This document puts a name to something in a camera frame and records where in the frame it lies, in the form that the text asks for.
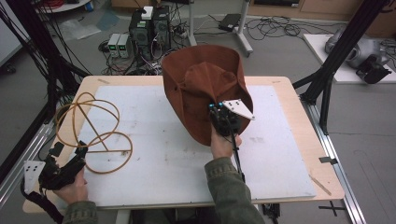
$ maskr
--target person's right hand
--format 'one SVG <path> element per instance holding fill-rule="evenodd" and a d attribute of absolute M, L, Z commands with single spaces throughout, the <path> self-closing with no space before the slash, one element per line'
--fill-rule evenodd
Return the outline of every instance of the person's right hand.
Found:
<path fill-rule="evenodd" d="M 88 201 L 87 181 L 84 179 L 84 168 L 76 175 L 75 182 L 53 192 L 67 204 Z"/>
<path fill-rule="evenodd" d="M 212 127 L 212 138 L 210 143 L 210 149 L 212 150 L 213 159 L 221 158 L 221 157 L 230 157 L 233 155 L 233 142 L 231 136 L 223 137 L 213 125 Z M 239 147 L 242 144 L 242 139 L 239 137 L 239 134 L 235 136 L 236 146 Z"/>

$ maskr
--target green jacket sleeve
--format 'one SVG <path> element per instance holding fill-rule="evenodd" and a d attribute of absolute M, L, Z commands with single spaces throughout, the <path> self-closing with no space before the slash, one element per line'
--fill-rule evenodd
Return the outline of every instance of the green jacket sleeve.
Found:
<path fill-rule="evenodd" d="M 221 223 L 264 223 L 251 203 L 250 190 L 236 171 L 230 158 L 219 158 L 205 166 L 207 185 Z"/>
<path fill-rule="evenodd" d="M 67 206 L 62 224 L 97 224 L 96 204 L 93 202 L 71 203 Z"/>

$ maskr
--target cardboard box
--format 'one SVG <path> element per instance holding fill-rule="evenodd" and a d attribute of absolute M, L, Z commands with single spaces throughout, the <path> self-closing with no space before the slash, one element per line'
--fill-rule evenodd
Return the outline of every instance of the cardboard box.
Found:
<path fill-rule="evenodd" d="M 151 0 L 111 0 L 112 7 L 143 8 L 152 6 Z"/>
<path fill-rule="evenodd" d="M 391 1 L 382 9 L 366 34 L 370 37 L 391 38 L 396 35 L 396 1 Z"/>
<path fill-rule="evenodd" d="M 301 11 L 353 15 L 361 2 L 363 0 L 304 0 Z"/>

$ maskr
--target brown cowboy hat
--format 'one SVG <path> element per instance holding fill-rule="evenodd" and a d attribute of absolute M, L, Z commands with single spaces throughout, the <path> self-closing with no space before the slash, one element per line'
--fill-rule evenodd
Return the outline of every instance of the brown cowboy hat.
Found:
<path fill-rule="evenodd" d="M 241 99 L 253 112 L 238 52 L 222 46 L 179 49 L 163 58 L 166 97 L 190 135 L 210 146 L 209 104 Z M 250 120 L 240 117 L 242 133 Z"/>

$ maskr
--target wooden table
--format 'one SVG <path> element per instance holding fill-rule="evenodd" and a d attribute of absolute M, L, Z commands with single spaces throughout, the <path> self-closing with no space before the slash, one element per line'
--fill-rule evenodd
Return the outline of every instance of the wooden table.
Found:
<path fill-rule="evenodd" d="M 298 95 L 291 86 L 290 81 L 286 77 L 246 77 L 246 83 L 249 86 L 272 86 L 275 89 L 277 98 L 281 103 L 286 120 L 289 123 L 290 130 L 298 148 L 300 149 L 306 169 L 317 193 L 317 196 L 310 198 L 276 200 L 261 199 L 255 201 L 254 203 L 329 201 L 343 199 L 344 191 L 334 172 L 334 169 L 328 162 L 321 163 L 318 159 L 326 157 L 326 154 L 317 138 L 308 116 L 305 114 Z M 77 95 L 81 95 L 83 92 L 90 92 L 95 95 L 100 86 L 161 86 L 162 84 L 162 77 L 85 77 Z M 81 129 L 83 121 L 84 119 L 76 119 L 77 130 Z M 60 129 L 60 133 L 63 134 L 65 141 L 73 142 L 71 115 L 66 116 L 64 125 Z M 58 159 L 60 166 L 64 166 L 66 164 L 73 150 L 74 149 L 72 147 L 64 148 L 64 151 Z M 55 204 L 59 203 L 60 200 L 54 194 L 52 194 L 52 192 L 48 192 L 48 196 L 49 199 Z M 152 208 L 150 205 L 141 205 L 137 207 L 120 206 L 120 208 L 113 207 L 112 209 L 131 209 L 144 207 Z M 23 205 L 23 210 L 27 213 L 42 212 L 41 208 L 27 201 Z"/>

